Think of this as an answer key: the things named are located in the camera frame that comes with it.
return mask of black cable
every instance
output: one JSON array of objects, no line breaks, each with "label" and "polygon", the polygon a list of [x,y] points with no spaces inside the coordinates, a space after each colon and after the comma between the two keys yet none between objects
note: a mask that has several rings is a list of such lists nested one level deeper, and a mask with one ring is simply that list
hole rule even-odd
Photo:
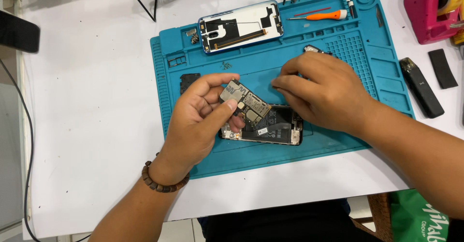
[{"label": "black cable", "polygon": [[[26,224],[26,229],[29,235],[31,235],[32,239],[36,242],[40,242],[32,233],[31,228],[29,227],[29,223],[27,222],[27,191],[29,189],[29,178],[31,176],[31,169],[32,169],[32,156],[34,155],[34,132],[32,130],[32,120],[31,120],[31,115],[29,115],[29,111],[27,110],[26,103],[24,102],[23,95],[21,94],[20,88],[16,84],[15,80],[13,79],[13,76],[11,76],[10,72],[8,71],[7,67],[3,63],[3,61],[0,59],[0,63],[3,66],[3,69],[5,69],[5,72],[7,72],[8,77],[10,77],[11,81],[13,82],[14,86],[16,87],[16,91],[18,91],[18,94],[20,95],[21,102],[23,103],[24,110],[26,111],[27,114],[27,119],[29,120],[29,128],[31,129],[31,157],[29,159],[29,169],[27,171],[27,178],[26,178],[26,190],[24,191],[24,223]],[[88,238],[90,235],[86,236],[85,238],[78,240],[76,242],[80,242],[86,238]]]}]

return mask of right hand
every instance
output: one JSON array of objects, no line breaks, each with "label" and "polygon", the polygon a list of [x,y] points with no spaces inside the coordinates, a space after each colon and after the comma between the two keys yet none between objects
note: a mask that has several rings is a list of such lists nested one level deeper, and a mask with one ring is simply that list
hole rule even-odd
[{"label": "right hand", "polygon": [[323,53],[309,51],[287,61],[271,84],[304,120],[357,137],[383,106],[366,92],[353,68]]}]

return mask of sticker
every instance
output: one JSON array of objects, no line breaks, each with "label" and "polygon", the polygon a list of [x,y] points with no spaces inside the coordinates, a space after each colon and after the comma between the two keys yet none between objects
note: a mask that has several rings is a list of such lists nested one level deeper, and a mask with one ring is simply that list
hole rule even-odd
[{"label": "sticker", "polygon": [[267,127],[258,130],[258,135],[263,135],[264,133],[267,133]]}]

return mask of white table surface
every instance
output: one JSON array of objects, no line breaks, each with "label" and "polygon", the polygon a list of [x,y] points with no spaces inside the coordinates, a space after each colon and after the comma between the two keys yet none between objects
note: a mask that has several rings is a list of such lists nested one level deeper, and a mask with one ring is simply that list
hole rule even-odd
[{"label": "white table surface", "polygon": [[[152,0],[143,1],[153,7]],[[24,75],[35,129],[31,201],[38,238],[92,231],[160,150],[149,39],[200,16],[262,1],[160,1],[154,23],[136,0],[23,0],[23,17],[41,27],[40,51],[25,55]],[[448,40],[419,45],[403,0],[381,2],[398,58],[416,62],[445,110],[425,119],[411,97],[417,120],[464,138],[458,51]],[[459,87],[440,90],[427,54],[439,48]],[[380,154],[361,150],[191,180],[166,220],[409,187]]]}]

